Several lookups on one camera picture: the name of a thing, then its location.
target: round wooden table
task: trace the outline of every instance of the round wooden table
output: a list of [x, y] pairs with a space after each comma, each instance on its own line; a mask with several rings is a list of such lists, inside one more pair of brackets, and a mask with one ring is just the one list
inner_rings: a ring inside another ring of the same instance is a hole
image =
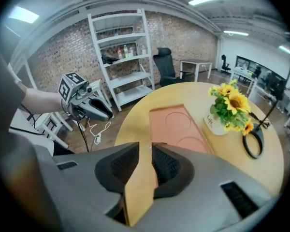
[[[259, 159], [252, 159], [244, 149], [242, 134], [229, 132], [224, 136], [215, 136], [207, 128], [203, 117], [208, 112], [213, 97], [208, 90], [213, 84], [188, 82], [169, 85], [157, 89], [141, 99], [129, 112], [121, 125], [115, 145], [140, 142], [139, 163], [126, 184], [126, 205], [130, 225], [133, 226], [153, 203], [153, 191], [156, 188], [156, 173], [151, 165], [151, 135], [149, 111], [154, 108], [184, 104], [187, 111], [205, 135], [214, 153], [233, 164], [244, 173], [258, 180], [270, 193], [278, 195], [284, 173], [284, 159], [278, 135], [273, 126], [264, 135], [264, 153]], [[251, 111], [259, 118], [264, 113], [249, 101]], [[259, 146], [252, 136], [248, 144], [256, 153]]]

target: ceiling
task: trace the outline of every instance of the ceiling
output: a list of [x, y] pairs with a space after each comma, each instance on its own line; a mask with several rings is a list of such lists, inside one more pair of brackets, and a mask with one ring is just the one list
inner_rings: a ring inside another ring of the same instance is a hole
[[249, 33], [248, 38], [278, 47], [286, 44], [286, 26], [275, 7], [267, 0], [220, 0], [197, 6], [188, 4], [191, 0], [18, 0], [18, 5], [40, 17], [33, 24], [15, 22], [8, 19], [7, 24], [21, 36], [21, 42], [41, 36], [58, 23], [76, 14], [103, 6], [127, 3], [148, 4], [171, 9], [188, 16], [191, 21], [208, 29], [217, 36], [231, 37], [223, 30]]

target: white vase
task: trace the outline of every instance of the white vase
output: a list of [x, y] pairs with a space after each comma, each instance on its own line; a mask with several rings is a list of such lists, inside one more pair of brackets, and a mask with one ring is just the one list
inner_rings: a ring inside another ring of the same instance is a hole
[[208, 111], [204, 117], [204, 122], [214, 135], [222, 136], [228, 133], [224, 130], [224, 125], [220, 122], [220, 118], [216, 114], [213, 115]]

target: pink tray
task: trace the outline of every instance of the pink tray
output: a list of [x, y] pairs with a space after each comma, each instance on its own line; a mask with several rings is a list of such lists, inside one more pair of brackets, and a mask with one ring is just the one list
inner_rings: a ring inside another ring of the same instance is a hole
[[153, 143], [166, 143], [201, 153], [213, 153], [184, 105], [152, 109], [149, 111], [149, 121]]

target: white shelf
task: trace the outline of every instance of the white shelf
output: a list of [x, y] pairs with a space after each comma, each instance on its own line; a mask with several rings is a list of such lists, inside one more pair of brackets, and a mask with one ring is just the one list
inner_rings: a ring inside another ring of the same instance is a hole
[[108, 48], [120, 44], [128, 44], [137, 41], [141, 37], [146, 36], [145, 33], [129, 33], [123, 35], [117, 35], [113, 37], [108, 37], [105, 39], [98, 40], [97, 43], [100, 49]]
[[127, 62], [127, 61], [130, 61], [130, 60], [135, 60], [135, 59], [139, 59], [139, 58], [148, 58], [149, 55], [148, 54], [144, 54], [144, 55], [136, 55], [136, 56], [133, 56], [133, 57], [130, 57], [130, 58], [123, 58], [123, 59], [120, 59], [116, 62], [113, 62], [112, 64], [103, 64], [103, 67], [108, 67], [108, 66], [112, 66], [112, 65], [115, 65], [115, 64], [120, 64], [120, 63], [123, 63], [123, 62]]
[[142, 19], [142, 14], [138, 13], [124, 13], [124, 14], [110, 14], [92, 19], [96, 33], [133, 27], [134, 23]]
[[116, 88], [148, 77], [150, 77], [150, 73], [134, 72], [129, 75], [121, 76], [119, 78], [111, 80], [111, 86], [112, 88]]
[[116, 98], [118, 100], [118, 103], [122, 106], [131, 101], [139, 99], [145, 95], [148, 95], [152, 91], [153, 90], [150, 89], [149, 87], [140, 85], [140, 86], [137, 86], [137, 87], [134, 87], [129, 90], [116, 94]]

